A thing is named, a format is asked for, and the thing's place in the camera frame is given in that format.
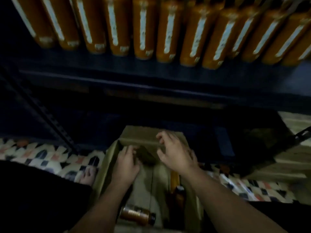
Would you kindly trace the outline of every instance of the right hand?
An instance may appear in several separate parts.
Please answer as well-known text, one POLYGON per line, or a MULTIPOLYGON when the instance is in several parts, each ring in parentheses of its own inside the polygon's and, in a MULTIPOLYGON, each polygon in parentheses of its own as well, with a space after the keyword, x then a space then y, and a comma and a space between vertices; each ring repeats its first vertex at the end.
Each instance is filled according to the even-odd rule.
POLYGON ((186 148, 175 134, 162 131, 156 138, 165 145, 165 153, 158 148, 157 154, 167 167, 183 175, 189 168, 197 166, 193 150, 186 148))

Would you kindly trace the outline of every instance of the left hand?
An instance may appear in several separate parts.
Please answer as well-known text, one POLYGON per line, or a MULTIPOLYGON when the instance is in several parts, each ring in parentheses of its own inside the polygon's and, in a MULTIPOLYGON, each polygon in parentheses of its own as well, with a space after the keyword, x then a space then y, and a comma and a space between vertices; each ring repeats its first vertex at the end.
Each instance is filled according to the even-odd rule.
POLYGON ((137 147, 132 145, 124 146, 119 152, 117 161, 112 173, 111 182, 118 184, 126 189, 134 182, 139 170, 141 162, 137 159, 134 164, 133 155, 136 154, 137 147))

